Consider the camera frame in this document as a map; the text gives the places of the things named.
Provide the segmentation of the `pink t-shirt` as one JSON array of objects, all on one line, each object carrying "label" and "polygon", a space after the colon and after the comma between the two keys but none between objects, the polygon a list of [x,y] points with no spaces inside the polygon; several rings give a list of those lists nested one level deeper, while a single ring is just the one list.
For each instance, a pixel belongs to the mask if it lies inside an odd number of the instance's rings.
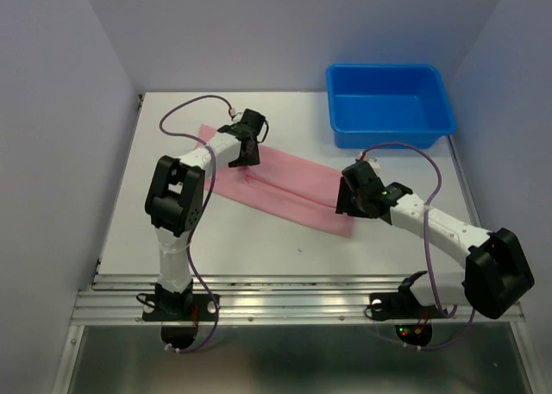
[{"label": "pink t-shirt", "polygon": [[214,192],[307,228],[352,236],[354,218],[336,213],[340,171],[270,147],[259,150],[257,166],[217,168]]}]

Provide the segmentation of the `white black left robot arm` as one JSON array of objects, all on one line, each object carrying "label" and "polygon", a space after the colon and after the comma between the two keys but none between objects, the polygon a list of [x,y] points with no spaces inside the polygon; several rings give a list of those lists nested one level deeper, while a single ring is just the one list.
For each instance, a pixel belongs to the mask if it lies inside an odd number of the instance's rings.
[{"label": "white black left robot arm", "polygon": [[260,163],[259,144],[268,133],[267,119],[245,109],[237,121],[218,128],[207,141],[190,134],[198,145],[179,157],[159,158],[149,186],[145,211],[158,240],[160,273],[154,294],[139,295],[143,319],[183,320],[192,313],[193,278],[188,258],[191,236],[206,206],[204,184],[223,166]]}]

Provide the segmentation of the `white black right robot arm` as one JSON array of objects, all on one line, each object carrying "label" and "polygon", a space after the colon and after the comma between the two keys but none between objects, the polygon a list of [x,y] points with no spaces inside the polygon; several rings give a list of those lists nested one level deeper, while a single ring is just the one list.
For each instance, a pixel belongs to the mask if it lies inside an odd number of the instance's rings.
[{"label": "white black right robot arm", "polygon": [[513,232],[475,227],[429,206],[400,183],[385,185],[365,160],[342,171],[336,213],[406,230],[421,238],[426,250],[438,248],[461,268],[436,278],[427,267],[405,278],[395,292],[373,294],[367,307],[375,321],[412,318],[424,310],[444,316],[447,306],[469,306],[496,320],[535,284]]}]

